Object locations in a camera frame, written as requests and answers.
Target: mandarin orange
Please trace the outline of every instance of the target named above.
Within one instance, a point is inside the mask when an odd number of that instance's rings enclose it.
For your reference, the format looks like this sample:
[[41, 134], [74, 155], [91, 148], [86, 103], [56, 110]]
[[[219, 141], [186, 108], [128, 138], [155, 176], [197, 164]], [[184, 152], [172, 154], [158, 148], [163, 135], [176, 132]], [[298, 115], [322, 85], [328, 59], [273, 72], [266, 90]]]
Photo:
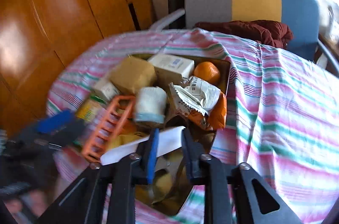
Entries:
[[202, 62], [194, 69], [194, 76], [216, 85], [220, 81], [220, 71], [211, 62]]

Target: white box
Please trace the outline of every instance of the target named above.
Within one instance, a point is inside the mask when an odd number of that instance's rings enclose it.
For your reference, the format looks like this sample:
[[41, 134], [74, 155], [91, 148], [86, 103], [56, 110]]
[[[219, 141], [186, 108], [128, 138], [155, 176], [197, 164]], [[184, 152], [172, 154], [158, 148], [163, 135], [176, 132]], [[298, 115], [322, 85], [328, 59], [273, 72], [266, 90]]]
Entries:
[[174, 55], [156, 54], [148, 59], [157, 73], [160, 85], [179, 84], [183, 78], [188, 79], [194, 71], [194, 61]]
[[94, 86], [94, 93], [101, 99], [109, 102], [114, 96], [119, 95], [120, 91], [111, 83], [109, 76], [111, 71], [106, 73]]

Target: white paper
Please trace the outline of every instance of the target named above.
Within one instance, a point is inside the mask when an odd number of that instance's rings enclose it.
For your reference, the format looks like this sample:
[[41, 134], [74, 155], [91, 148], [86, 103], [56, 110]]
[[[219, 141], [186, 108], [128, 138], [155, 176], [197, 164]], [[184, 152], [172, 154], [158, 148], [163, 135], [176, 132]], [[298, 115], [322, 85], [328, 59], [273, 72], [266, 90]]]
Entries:
[[[181, 132], [184, 128], [183, 126], [177, 126], [160, 131], [157, 157], [181, 147]], [[120, 161], [121, 158], [135, 152], [139, 143], [147, 141], [148, 139], [149, 136], [107, 151], [100, 158], [101, 165], [108, 165]]]

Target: maroon garment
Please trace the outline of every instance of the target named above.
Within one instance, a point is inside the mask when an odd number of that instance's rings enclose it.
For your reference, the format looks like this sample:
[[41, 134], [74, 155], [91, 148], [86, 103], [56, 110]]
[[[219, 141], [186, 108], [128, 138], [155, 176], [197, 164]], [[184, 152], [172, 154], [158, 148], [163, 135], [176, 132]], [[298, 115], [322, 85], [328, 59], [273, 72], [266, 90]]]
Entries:
[[243, 37], [276, 48], [285, 48], [293, 39], [293, 33], [286, 24], [272, 20], [198, 22], [195, 27]]

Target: wooden wardrobe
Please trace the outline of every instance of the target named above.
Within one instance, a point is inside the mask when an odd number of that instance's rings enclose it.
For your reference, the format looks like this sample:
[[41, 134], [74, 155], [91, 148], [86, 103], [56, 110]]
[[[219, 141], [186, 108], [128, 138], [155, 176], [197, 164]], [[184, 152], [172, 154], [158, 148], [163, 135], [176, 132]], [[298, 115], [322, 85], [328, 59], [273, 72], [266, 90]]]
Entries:
[[0, 0], [0, 129], [44, 117], [51, 84], [90, 46], [153, 21], [151, 0]]

